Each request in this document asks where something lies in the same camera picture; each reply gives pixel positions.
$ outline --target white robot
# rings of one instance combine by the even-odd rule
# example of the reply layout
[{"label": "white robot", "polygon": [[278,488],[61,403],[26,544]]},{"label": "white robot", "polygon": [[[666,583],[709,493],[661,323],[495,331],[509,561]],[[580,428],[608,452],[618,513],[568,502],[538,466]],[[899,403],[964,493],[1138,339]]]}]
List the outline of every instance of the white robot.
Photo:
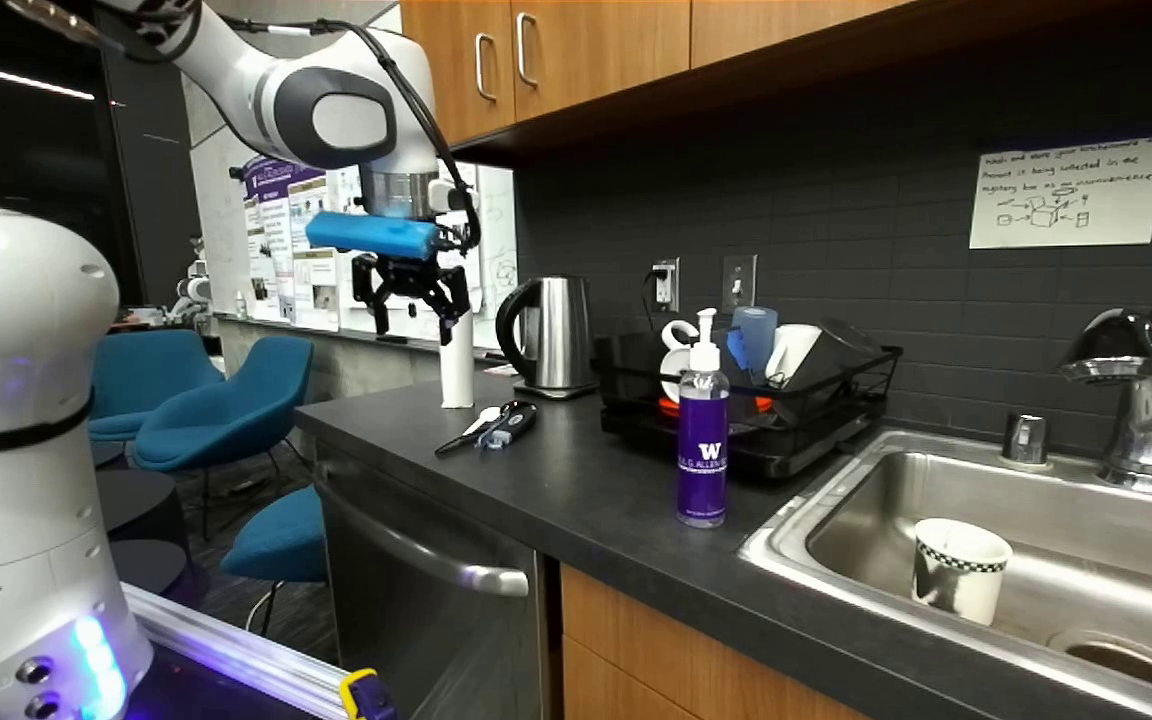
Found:
[{"label": "white robot", "polygon": [[[9,3],[66,37],[89,37],[93,11],[110,11],[129,27],[119,42],[139,37],[139,52],[182,68],[256,151],[315,169],[358,163],[372,217],[325,217],[315,242],[365,252],[365,301],[420,294],[445,337],[468,311],[464,273],[445,254],[475,242],[475,217],[448,169],[457,187],[440,211],[457,221],[431,221],[427,197],[440,197],[431,181],[448,151],[427,130],[427,111],[406,105],[427,100],[427,60],[415,42],[344,30],[302,60],[270,60],[201,0]],[[150,665],[106,555],[83,428],[93,348],[115,304],[115,277],[93,242],[46,221],[0,211],[3,720],[119,714]]]}]

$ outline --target purple bottle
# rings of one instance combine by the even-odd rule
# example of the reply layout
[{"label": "purple bottle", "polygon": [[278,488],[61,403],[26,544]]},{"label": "purple bottle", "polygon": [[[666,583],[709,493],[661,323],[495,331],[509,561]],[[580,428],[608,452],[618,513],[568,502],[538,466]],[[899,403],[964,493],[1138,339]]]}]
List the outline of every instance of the purple bottle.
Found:
[{"label": "purple bottle", "polygon": [[714,526],[729,515],[729,376],[712,343],[712,306],[697,311],[699,339],[678,371],[677,513]]}]

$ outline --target upper cabinet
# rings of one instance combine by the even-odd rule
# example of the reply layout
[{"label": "upper cabinet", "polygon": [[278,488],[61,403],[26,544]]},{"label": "upper cabinet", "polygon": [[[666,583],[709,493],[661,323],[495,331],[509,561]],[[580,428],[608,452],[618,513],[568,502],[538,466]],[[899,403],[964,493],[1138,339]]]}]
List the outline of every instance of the upper cabinet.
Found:
[{"label": "upper cabinet", "polygon": [[687,0],[402,0],[448,145],[687,68]]},{"label": "upper cabinet", "polygon": [[906,0],[693,0],[693,68],[824,30]]}]

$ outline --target sink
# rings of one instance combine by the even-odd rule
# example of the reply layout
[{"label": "sink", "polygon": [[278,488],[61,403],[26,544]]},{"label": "sink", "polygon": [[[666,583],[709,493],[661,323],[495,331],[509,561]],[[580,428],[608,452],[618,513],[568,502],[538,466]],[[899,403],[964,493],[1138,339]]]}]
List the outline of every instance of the sink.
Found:
[{"label": "sink", "polygon": [[[925,515],[1017,547],[990,627],[906,600]],[[1086,459],[1009,462],[994,444],[892,428],[788,498],[740,561],[1152,714],[1152,496]]]}]

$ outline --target blue chair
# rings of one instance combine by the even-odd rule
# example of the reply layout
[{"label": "blue chair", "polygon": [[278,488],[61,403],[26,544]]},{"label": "blue chair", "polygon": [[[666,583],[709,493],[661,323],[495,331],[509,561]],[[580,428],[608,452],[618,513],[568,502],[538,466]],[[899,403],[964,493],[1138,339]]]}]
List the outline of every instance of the blue chair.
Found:
[{"label": "blue chair", "polygon": [[150,407],[220,378],[192,327],[110,331],[97,343],[89,436],[122,444]]},{"label": "blue chair", "polygon": [[220,561],[220,569],[233,576],[266,581],[266,590],[252,605],[243,627],[252,627],[256,613],[263,606],[259,631],[266,631],[270,605],[284,583],[329,581],[325,555],[325,502],[310,485],[246,515]]},{"label": "blue chair", "polygon": [[302,337],[259,337],[223,383],[179,391],[149,412],[129,444],[129,462],[149,471],[203,471],[208,534],[208,466],[270,455],[290,432],[309,368],[310,343]]}]

